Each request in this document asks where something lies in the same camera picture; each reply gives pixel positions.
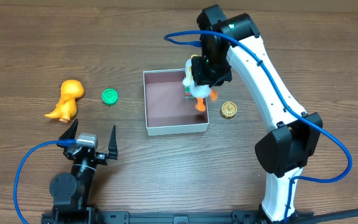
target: yellow toy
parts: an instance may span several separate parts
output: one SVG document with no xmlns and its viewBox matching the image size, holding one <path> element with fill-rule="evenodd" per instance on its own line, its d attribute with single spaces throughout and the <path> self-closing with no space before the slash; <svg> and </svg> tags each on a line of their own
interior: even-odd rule
<svg viewBox="0 0 358 224">
<path fill-rule="evenodd" d="M 82 84 L 77 80 L 66 80 L 60 87 L 60 100 L 56 104 L 56 109 L 49 114 L 48 118 L 59 118 L 59 121 L 67 123 L 77 112 L 75 99 L 84 94 Z"/>
</svg>

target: open box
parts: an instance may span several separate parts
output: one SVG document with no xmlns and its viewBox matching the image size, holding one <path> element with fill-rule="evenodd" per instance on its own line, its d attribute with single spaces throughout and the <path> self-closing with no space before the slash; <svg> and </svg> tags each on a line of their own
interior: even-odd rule
<svg viewBox="0 0 358 224">
<path fill-rule="evenodd" d="M 149 136 L 204 132 L 209 124 L 205 112 L 195 108 L 197 99 L 185 99 L 185 69 L 143 72 L 146 128 Z"/>
</svg>

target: green round object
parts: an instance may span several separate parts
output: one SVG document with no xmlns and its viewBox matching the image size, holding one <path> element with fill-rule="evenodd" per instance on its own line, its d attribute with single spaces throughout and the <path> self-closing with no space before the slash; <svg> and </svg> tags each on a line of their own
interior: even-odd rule
<svg viewBox="0 0 358 224">
<path fill-rule="evenodd" d="M 118 101 L 118 93 L 112 88 L 105 89 L 102 93 L 102 100 L 107 105 L 115 105 Z"/>
</svg>

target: gold round object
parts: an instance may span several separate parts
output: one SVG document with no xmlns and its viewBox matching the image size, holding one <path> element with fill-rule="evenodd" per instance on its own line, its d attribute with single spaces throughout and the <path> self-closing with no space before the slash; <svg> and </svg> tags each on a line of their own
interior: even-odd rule
<svg viewBox="0 0 358 224">
<path fill-rule="evenodd" d="M 222 105 L 221 113 L 226 118 L 232 118 L 237 113 L 237 106 L 231 101 L 224 102 Z"/>
</svg>

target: orange toy leg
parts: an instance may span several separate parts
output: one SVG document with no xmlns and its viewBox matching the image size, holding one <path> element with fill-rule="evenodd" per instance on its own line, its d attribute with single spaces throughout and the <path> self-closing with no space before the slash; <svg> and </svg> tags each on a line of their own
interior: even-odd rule
<svg viewBox="0 0 358 224">
<path fill-rule="evenodd" d="M 204 99 L 197 98 L 196 109 L 201 112 L 204 112 L 206 110 L 206 107 L 204 105 Z"/>
<path fill-rule="evenodd" d="M 216 90 L 211 90 L 211 93 L 209 94 L 209 97 L 211 98 L 212 101 L 215 101 L 218 99 L 218 92 Z"/>
</svg>

